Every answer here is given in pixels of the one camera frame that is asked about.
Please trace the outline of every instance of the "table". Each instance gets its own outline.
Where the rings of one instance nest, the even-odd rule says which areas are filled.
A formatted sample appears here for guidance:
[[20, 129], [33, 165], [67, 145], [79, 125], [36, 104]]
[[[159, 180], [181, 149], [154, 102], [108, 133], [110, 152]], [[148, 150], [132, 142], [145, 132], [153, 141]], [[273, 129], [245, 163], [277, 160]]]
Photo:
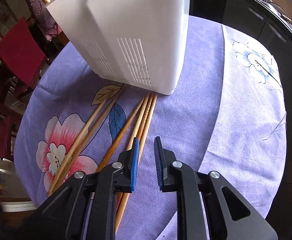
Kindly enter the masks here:
[[[21, 122], [14, 159], [30, 198], [40, 205], [60, 162], [108, 88], [71, 43], [34, 90]], [[125, 123], [146, 94], [128, 86], [115, 104]], [[194, 170], [219, 171], [266, 216], [279, 187], [286, 155], [285, 106], [277, 64], [253, 38], [189, 17], [182, 73], [171, 96], [159, 95], [137, 184], [116, 239], [176, 239], [176, 198], [157, 184], [154, 138]], [[71, 168], [94, 172], [116, 136], [107, 117]], [[131, 129], [111, 161], [125, 150]]]

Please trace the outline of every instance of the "cabinet handle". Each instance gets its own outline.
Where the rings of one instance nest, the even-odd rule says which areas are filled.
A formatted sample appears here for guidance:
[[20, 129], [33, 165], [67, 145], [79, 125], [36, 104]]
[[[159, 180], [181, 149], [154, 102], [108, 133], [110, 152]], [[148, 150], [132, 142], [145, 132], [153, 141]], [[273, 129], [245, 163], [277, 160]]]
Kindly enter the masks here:
[[284, 43], [286, 43], [286, 39], [280, 33], [272, 26], [269, 24], [270, 29], [276, 34], [277, 37], [279, 37]]
[[261, 20], [264, 20], [264, 17], [261, 16], [261, 15], [259, 15], [257, 12], [255, 12], [252, 8], [248, 7], [248, 10], [249, 10], [252, 14], [256, 15], [258, 18], [260, 18]]

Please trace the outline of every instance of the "wooden chair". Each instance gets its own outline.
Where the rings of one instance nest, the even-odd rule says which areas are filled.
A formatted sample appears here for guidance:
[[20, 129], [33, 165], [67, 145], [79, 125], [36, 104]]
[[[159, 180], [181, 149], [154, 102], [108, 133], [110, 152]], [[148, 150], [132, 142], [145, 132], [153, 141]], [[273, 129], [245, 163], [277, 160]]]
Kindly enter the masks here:
[[18, 78], [13, 92], [17, 99], [33, 91], [44, 64], [49, 64], [46, 55], [31, 36], [24, 18], [0, 42], [0, 59]]
[[22, 114], [10, 109], [4, 105], [6, 96], [8, 94], [10, 84], [8, 80], [13, 76], [13, 74], [5, 67], [0, 67], [0, 114], [5, 117], [11, 117], [15, 124], [19, 124], [22, 119]]
[[0, 122], [0, 158], [5, 158], [14, 161], [14, 156], [11, 155], [11, 117], [6, 117]]

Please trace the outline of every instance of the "leaf print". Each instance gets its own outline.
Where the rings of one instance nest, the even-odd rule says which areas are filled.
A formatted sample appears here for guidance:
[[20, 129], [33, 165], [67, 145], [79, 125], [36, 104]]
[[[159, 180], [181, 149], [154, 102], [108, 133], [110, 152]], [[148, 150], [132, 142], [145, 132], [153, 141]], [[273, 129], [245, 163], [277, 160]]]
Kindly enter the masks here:
[[126, 123], [126, 116], [123, 109], [119, 104], [115, 103], [109, 113], [109, 130], [111, 134], [111, 140], [114, 142], [120, 130]]
[[116, 93], [121, 89], [122, 87], [117, 86], [117, 85], [107, 85], [102, 87], [97, 91], [97, 93], [94, 96], [92, 106], [93, 105], [99, 105], [106, 97], [110, 95], [112, 92], [112, 95], [110, 98], [112, 98]]

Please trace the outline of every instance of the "white plastic basket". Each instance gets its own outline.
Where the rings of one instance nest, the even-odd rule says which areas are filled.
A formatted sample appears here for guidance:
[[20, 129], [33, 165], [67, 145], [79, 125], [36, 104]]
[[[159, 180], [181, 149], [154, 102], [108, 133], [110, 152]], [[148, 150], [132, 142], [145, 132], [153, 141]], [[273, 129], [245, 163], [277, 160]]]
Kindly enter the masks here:
[[165, 95], [184, 61], [190, 0], [52, 0], [47, 9], [100, 77]]

